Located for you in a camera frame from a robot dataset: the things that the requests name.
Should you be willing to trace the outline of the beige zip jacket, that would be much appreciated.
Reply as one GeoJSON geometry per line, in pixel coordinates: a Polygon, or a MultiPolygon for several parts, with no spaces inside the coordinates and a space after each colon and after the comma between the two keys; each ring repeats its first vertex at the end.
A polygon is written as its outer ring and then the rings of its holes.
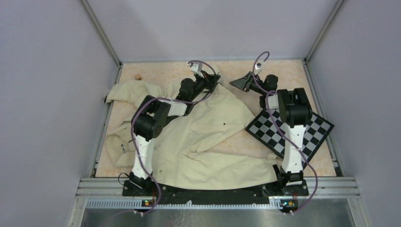
{"type": "MultiPolygon", "coordinates": [[[[144,97],[174,98],[180,82],[193,74],[183,62],[125,64],[106,97],[113,103],[97,176],[131,171],[135,148],[130,122],[144,97]],[[142,80],[136,80],[140,74],[142,80]]],[[[257,105],[247,105],[222,76],[214,94],[185,117],[169,123],[156,139],[152,158],[158,183],[185,189],[237,189],[276,181],[278,158],[244,129],[257,105]]]]}

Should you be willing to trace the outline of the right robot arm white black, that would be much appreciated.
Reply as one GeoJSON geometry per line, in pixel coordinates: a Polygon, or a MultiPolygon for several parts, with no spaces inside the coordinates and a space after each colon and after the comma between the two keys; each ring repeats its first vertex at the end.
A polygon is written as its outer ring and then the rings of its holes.
{"type": "Polygon", "coordinates": [[[264,104],[272,119],[271,109],[279,110],[283,131],[273,121],[277,132],[285,140],[284,159],[277,173],[277,188],[281,194],[290,195],[303,182],[302,153],[303,139],[307,123],[313,111],[304,88],[292,91],[278,88],[278,77],[270,74],[264,81],[252,72],[229,82],[229,85],[244,92],[252,90],[261,94],[260,104],[264,104]]]}

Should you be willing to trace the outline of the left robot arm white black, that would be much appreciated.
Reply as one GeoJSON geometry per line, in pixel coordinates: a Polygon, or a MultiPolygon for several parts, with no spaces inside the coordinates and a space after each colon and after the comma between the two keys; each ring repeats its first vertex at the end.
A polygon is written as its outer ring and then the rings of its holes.
{"type": "Polygon", "coordinates": [[[149,194],[152,188],[155,139],[172,120],[187,116],[198,104],[196,98],[200,94],[205,94],[202,101],[208,98],[220,79],[219,74],[208,74],[205,71],[194,76],[195,80],[186,78],[181,81],[175,99],[146,96],[131,120],[131,136],[136,156],[128,182],[133,184],[139,195],[149,194]]]}

